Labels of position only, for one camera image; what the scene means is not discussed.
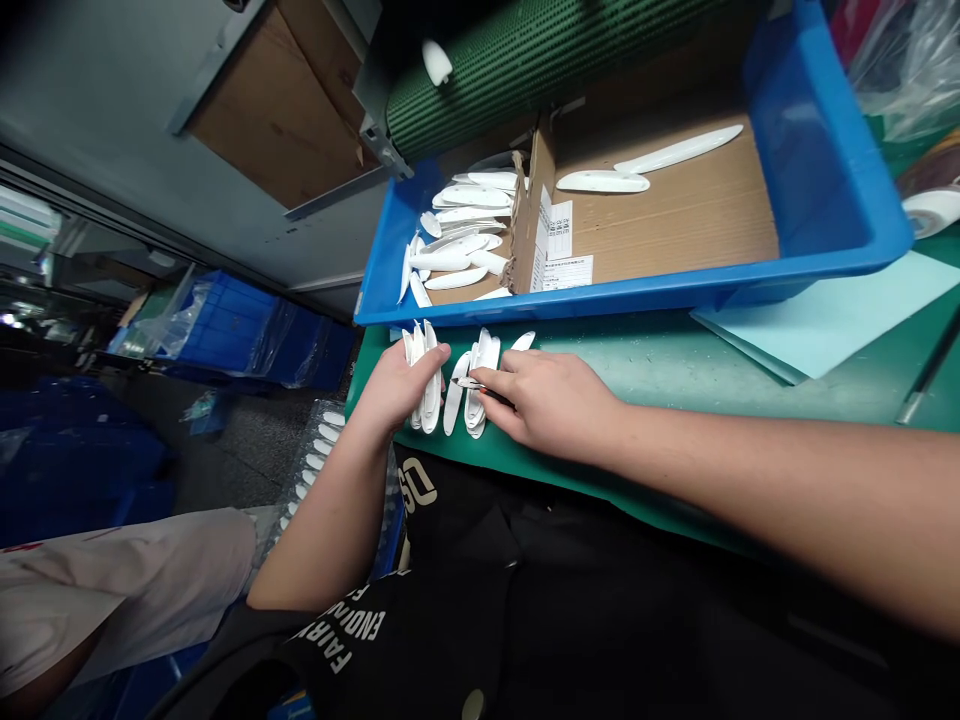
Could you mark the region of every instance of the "white label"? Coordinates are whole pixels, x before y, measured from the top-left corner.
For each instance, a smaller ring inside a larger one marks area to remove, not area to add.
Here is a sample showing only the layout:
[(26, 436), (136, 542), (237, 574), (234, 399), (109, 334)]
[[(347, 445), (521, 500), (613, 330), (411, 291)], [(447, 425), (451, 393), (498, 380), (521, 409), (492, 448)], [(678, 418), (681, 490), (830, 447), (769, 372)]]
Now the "white label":
[(548, 260), (562, 260), (573, 255), (573, 200), (554, 205), (550, 212), (550, 245)]
[(533, 272), (530, 277), (530, 292), (540, 292), (544, 289), (544, 268), (547, 262), (547, 253), (550, 249), (550, 219), (553, 214), (553, 204), (547, 189), (540, 188), (540, 210), (537, 213), (537, 244), (533, 249)]
[(565, 290), (593, 284), (593, 255), (548, 260), (543, 269), (544, 290)]

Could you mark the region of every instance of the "floor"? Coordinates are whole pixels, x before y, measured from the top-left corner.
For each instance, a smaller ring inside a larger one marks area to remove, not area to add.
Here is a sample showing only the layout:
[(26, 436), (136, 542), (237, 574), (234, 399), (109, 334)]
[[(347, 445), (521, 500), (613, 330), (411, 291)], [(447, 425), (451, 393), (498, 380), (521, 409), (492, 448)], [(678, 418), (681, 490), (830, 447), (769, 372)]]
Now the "floor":
[(168, 479), (177, 485), (175, 513), (277, 502), (310, 409), (317, 398), (346, 400), (359, 341), (337, 392), (279, 388), (269, 397), (240, 397), (220, 433), (190, 435), (184, 410), (207, 387), (161, 375), (125, 384), (123, 400), (177, 454)]

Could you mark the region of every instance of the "right hand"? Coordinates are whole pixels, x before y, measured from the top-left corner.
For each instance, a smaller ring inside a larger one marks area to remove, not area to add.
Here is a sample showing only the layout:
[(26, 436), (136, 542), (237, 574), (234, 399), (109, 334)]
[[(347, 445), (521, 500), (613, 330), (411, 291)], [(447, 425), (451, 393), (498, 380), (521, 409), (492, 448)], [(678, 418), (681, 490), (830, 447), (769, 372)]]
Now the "right hand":
[(507, 350), (503, 370), (470, 375), (503, 395), (516, 411), (483, 393), (486, 416), (507, 435), (534, 450), (591, 465), (611, 449), (624, 426), (626, 404), (576, 355)]

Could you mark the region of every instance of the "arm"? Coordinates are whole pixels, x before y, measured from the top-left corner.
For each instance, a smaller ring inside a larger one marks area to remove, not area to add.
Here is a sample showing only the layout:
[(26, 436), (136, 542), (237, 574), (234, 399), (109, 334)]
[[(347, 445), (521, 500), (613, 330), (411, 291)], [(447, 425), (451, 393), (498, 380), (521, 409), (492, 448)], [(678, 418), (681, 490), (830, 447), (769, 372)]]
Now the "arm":
[(380, 534), (390, 439), (448, 357), (450, 346), (439, 345), (409, 367), (402, 342), (383, 353), (313, 487), (253, 581), (250, 607), (322, 612), (363, 584)]
[(503, 367), (473, 374), (516, 405), (482, 400), (518, 442), (696, 505), (960, 639), (960, 438), (630, 406), (572, 355), (508, 351)]

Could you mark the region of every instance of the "green cutting mat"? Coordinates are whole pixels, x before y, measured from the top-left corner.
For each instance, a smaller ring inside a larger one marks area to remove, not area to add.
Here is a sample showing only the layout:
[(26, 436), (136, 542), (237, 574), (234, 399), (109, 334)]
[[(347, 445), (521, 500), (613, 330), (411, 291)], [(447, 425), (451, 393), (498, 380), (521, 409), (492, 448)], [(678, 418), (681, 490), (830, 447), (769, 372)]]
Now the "green cutting mat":
[[(918, 243), (917, 250), (960, 267), (960, 231)], [(536, 330), (534, 347), (579, 355), (623, 400), (735, 415), (813, 418), (892, 424), (928, 355), (960, 305), (954, 288), (915, 316), (864, 348), (821, 380), (784, 384), (692, 320), (686, 311), (613, 315), (533, 324), (489, 325), (505, 344)], [(458, 357), (479, 329), (439, 328), (453, 348), (444, 366), (449, 378)], [(366, 331), (347, 397), (351, 412), (380, 353), (386, 328)], [(937, 377), (934, 394), (921, 406), (922, 427), (960, 430), (960, 349)], [(424, 435), (409, 427), (397, 442), (458, 462), (487, 467), (605, 498), (656, 527), (737, 552), (752, 552), (743, 538), (703, 513), (620, 478), (549, 458), (517, 445), (488, 423), (473, 440), (459, 422), (453, 435)]]

